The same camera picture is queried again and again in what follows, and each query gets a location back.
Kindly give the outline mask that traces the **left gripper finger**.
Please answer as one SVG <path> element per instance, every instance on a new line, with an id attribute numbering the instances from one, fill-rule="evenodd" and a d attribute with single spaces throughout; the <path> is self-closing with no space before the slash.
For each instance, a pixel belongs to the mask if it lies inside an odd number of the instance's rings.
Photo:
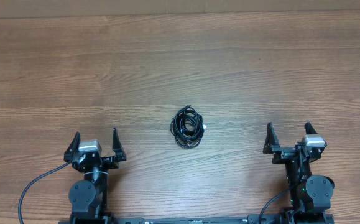
<path id="1" fill-rule="evenodd" d="M 124 152 L 122 144 L 119 140 L 118 132 L 116 128 L 113 128 L 113 143 L 112 150 L 115 153 L 115 161 L 126 161 L 127 156 Z"/>
<path id="2" fill-rule="evenodd" d="M 78 147 L 81 141 L 81 135 L 79 132 L 76 132 L 72 142 L 67 147 L 67 150 L 64 152 L 64 161 L 72 161 L 74 154 L 78 151 Z"/>

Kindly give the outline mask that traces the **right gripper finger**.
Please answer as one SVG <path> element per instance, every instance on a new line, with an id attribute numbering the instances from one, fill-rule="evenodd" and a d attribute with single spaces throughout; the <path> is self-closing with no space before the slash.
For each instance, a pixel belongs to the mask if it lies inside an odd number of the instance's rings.
<path id="1" fill-rule="evenodd" d="M 265 138 L 265 143 L 263 147 L 263 153 L 264 154 L 274 154 L 276 153 L 280 148 L 279 140 L 277 138 L 277 135 L 274 131 L 274 127 L 272 122 L 269 122 L 267 124 L 267 134 Z"/>
<path id="2" fill-rule="evenodd" d="M 317 132 L 315 131 L 315 129 L 313 128 L 311 122 L 307 121 L 304 125 L 305 128 L 305 132 L 307 135 L 311 135 L 311 134 L 317 134 Z"/>

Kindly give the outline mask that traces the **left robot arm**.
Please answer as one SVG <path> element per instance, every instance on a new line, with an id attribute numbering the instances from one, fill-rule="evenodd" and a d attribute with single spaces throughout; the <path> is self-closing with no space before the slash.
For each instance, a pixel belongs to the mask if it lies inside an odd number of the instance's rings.
<path id="1" fill-rule="evenodd" d="M 113 129 L 113 156 L 103 157 L 97 139 L 82 141 L 77 132 L 64 152 L 64 161 L 83 174 L 68 193 L 72 205 L 69 223 L 117 223 L 108 210 L 108 171 L 119 168 L 126 161 L 126 153 L 120 143 L 117 129 Z"/>

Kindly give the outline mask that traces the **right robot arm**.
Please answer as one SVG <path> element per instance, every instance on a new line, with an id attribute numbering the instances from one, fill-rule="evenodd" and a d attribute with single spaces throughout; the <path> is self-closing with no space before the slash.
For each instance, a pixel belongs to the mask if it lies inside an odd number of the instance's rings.
<path id="1" fill-rule="evenodd" d="M 304 125 L 305 135 L 292 147 L 281 147 L 273 124 L 267 124 L 263 147 L 264 154 L 272 154 L 273 164 L 285 166 L 288 188 L 270 199 L 260 211 L 259 223 L 333 223 L 333 216 L 326 214 L 331 207 L 335 189 L 334 181 L 324 175 L 313 175 L 310 164 L 321 158 L 327 146 L 310 122 Z M 290 195 L 291 206 L 283 208 L 277 215 L 265 215 L 267 207 Z"/>

